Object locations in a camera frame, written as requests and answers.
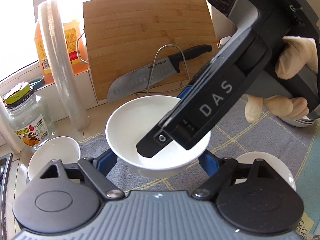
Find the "plain white bowl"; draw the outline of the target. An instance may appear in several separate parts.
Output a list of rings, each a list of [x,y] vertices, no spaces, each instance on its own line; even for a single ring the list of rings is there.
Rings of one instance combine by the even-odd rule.
[[[193,148],[186,150],[164,132],[158,122],[180,101],[166,95],[133,99],[109,117],[105,135],[111,150],[134,172],[158,179],[184,171],[207,148],[208,132]]]

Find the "pink floral bowl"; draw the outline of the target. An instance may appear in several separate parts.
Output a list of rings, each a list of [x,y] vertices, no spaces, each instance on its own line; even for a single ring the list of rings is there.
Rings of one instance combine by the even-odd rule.
[[[76,163],[80,156],[80,146],[75,139],[71,137],[50,139],[33,154],[28,166],[28,178],[31,181],[53,159],[60,159],[63,164],[68,164]]]

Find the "white fruit plate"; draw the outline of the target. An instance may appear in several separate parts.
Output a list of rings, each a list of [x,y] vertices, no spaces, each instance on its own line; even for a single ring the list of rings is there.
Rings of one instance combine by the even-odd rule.
[[[287,123],[287,124],[289,124],[291,126],[301,127],[301,128],[311,126],[311,125],[315,124],[316,121],[317,121],[317,119],[311,120],[307,116],[305,116],[305,117],[303,117],[301,119],[297,119],[297,120],[290,119],[290,118],[285,117],[285,116],[279,116],[279,118],[281,120],[283,120],[283,122],[285,122],[285,123]]]

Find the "grey blue dish towel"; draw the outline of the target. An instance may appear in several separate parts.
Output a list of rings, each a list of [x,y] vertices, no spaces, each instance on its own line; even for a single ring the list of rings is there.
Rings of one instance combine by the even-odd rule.
[[[242,97],[212,129],[208,150],[219,158],[237,158],[247,152],[266,152],[279,158],[291,171],[296,190],[303,199],[305,213],[299,224],[302,237],[319,234],[319,122],[293,127],[263,110],[257,122],[244,117],[246,98]],[[118,160],[107,175],[123,191],[187,190],[192,192],[207,178],[197,161],[180,174],[165,179],[145,178]]]

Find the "bamboo cutting board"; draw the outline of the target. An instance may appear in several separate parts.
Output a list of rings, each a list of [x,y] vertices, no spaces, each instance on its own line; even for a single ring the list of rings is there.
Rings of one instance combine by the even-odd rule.
[[[217,51],[206,0],[91,0],[84,2],[89,67],[98,100],[112,82],[179,50],[208,44],[212,51],[180,64],[164,84],[186,81]]]

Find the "glass jar yellow lid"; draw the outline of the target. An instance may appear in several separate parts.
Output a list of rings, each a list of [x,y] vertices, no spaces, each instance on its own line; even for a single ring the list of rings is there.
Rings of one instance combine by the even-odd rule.
[[[9,126],[15,135],[35,152],[55,135],[47,102],[28,82],[18,83],[4,97]]]

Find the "short cling film roll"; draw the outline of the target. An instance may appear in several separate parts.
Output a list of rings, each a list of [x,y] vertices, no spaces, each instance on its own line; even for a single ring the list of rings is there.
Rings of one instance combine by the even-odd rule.
[[[9,114],[1,100],[1,136],[15,154],[20,154],[23,149],[23,143],[9,126]]]

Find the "tall cling film roll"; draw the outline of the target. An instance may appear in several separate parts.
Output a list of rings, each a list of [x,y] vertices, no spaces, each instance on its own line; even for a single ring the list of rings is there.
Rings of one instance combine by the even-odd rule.
[[[76,87],[58,2],[57,0],[46,0],[37,8],[44,50],[57,92],[72,126],[77,130],[82,130],[89,125],[90,119]]]

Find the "orange cooking wine jug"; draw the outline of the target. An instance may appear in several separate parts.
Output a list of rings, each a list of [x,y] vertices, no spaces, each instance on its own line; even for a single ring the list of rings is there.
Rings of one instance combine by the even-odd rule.
[[[39,6],[34,42],[44,83],[54,83],[60,70],[79,74],[88,70],[83,63],[86,50],[80,35],[77,18],[67,20],[61,17],[60,0],[46,0]]]

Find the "black handled kitchen knife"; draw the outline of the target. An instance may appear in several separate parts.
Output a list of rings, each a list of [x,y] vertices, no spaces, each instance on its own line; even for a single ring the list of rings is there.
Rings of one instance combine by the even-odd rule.
[[[192,60],[200,55],[212,51],[209,44],[201,44],[180,50],[163,59],[155,60],[151,64],[133,70],[115,79],[107,93],[108,103],[118,101],[129,95],[149,89],[151,85],[159,83],[180,72],[180,63]]]

